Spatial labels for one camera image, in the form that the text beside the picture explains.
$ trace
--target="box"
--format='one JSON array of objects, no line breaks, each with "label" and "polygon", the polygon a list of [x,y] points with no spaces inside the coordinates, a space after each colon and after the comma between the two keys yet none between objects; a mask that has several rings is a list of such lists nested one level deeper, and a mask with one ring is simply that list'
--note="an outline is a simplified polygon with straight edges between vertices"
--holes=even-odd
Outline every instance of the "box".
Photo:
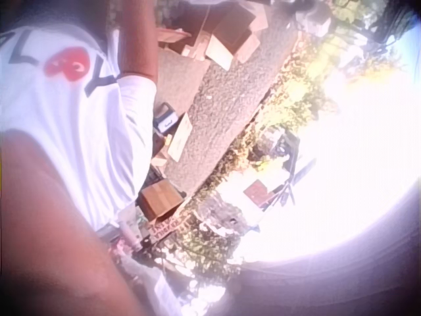
[{"label": "box", "polygon": [[237,46],[249,25],[256,16],[239,3],[232,5],[224,18],[218,23],[212,34],[228,49]]},{"label": "box", "polygon": [[208,47],[206,48],[206,56],[227,71],[231,68],[231,63],[234,59],[232,53],[215,35],[210,37]]},{"label": "box", "polygon": [[193,126],[191,125],[189,116],[186,113],[183,115],[177,127],[177,131],[172,138],[170,147],[168,148],[168,155],[176,162],[180,160],[184,146],[186,145],[192,130]]},{"label": "box", "polygon": [[245,7],[248,11],[256,16],[256,18],[249,25],[250,31],[258,32],[269,27],[264,5],[248,1],[241,3],[241,5],[243,5],[243,7]]},{"label": "box", "polygon": [[140,191],[138,203],[148,221],[165,220],[183,203],[183,197],[168,179]]},{"label": "box", "polygon": [[260,46],[257,36],[248,30],[241,41],[241,45],[236,48],[234,57],[242,64],[249,60],[251,55]]}]

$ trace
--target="tree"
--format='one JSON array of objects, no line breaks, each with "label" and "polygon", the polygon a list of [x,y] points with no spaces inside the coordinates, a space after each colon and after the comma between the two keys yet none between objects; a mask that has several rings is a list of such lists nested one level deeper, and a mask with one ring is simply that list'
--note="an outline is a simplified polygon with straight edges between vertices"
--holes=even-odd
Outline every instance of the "tree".
[{"label": "tree", "polygon": [[194,215],[190,220],[191,228],[177,232],[175,245],[186,254],[187,260],[194,263],[192,269],[195,279],[206,285],[225,285],[232,276],[239,273],[239,265],[229,264],[241,240],[238,234],[221,237],[210,229],[202,230]]}]

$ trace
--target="skin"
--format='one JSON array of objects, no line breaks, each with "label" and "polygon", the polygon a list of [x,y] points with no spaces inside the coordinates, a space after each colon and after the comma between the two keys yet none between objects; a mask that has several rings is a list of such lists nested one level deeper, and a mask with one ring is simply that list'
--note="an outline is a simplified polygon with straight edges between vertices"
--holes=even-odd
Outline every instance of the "skin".
[{"label": "skin", "polygon": [[[156,82],[153,2],[125,0],[124,14],[123,75]],[[13,315],[145,315],[42,148],[5,132],[1,168],[1,291]]]}]

